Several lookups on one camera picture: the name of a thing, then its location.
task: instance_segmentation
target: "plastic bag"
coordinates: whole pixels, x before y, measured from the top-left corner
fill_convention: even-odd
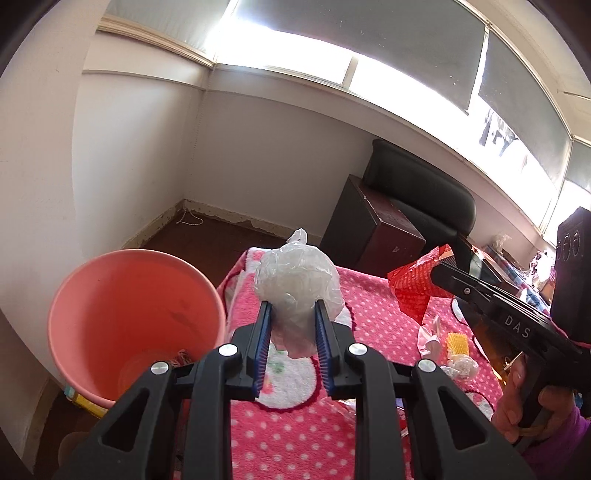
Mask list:
[[[450,355],[446,367],[441,368],[452,380],[471,380],[478,374],[478,363],[468,355]]]
[[[506,233],[495,235],[492,239],[492,249],[498,254],[501,254],[503,251],[503,245],[507,240],[511,240],[511,237]]]
[[[418,353],[421,354],[421,358],[428,358],[437,363],[441,355],[441,342],[439,341],[441,326],[438,315],[435,315],[432,327],[434,333],[429,331],[424,325],[419,326],[417,348]]]
[[[296,230],[283,247],[266,252],[255,271],[257,296],[273,305],[271,341],[290,358],[316,353],[316,300],[324,300],[331,321],[345,306],[335,265],[306,242],[306,231]]]

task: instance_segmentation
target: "yellow sponge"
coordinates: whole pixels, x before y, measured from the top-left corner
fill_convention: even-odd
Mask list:
[[[470,355],[468,337],[463,333],[449,333],[447,335],[447,356],[458,355],[459,353]]]

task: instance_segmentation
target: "red packaging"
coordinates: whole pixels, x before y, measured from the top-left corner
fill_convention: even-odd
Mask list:
[[[423,324],[431,297],[453,298],[451,293],[431,282],[431,270],[439,264],[440,258],[449,256],[450,252],[449,245],[436,247],[416,262],[398,267],[388,274],[388,284],[398,300],[400,310],[419,325]]]

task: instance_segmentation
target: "window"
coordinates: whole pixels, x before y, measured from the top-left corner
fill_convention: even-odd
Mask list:
[[[456,0],[168,3],[112,0],[108,12],[214,62],[304,76],[404,118],[479,168],[533,224],[542,228],[550,217],[548,241],[577,206],[591,207],[591,147],[571,149],[535,76]]]
[[[539,226],[557,189],[513,130],[478,95],[466,114],[409,76],[360,57],[352,92],[452,147],[488,175]]]
[[[591,193],[582,189],[576,183],[565,180],[560,197],[558,197],[558,203],[544,233],[544,239],[548,243],[556,246],[558,226],[572,215],[578,207],[591,210]]]
[[[216,60],[247,67],[270,67],[341,84],[352,52],[313,38],[230,19],[220,35]]]

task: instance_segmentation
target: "white cord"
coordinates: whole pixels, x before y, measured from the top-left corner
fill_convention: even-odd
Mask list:
[[[191,214],[191,216],[197,220],[199,220],[199,223],[188,223],[188,222],[183,222],[184,220],[184,216],[187,215],[187,212],[189,212],[189,214]],[[185,225],[191,225],[191,226],[199,226],[203,224],[203,219],[199,218],[198,216],[196,216],[193,212],[191,212],[190,210],[187,210],[186,208],[183,209],[183,216],[181,217],[181,219],[177,222],[177,225],[179,223],[184,223]]]

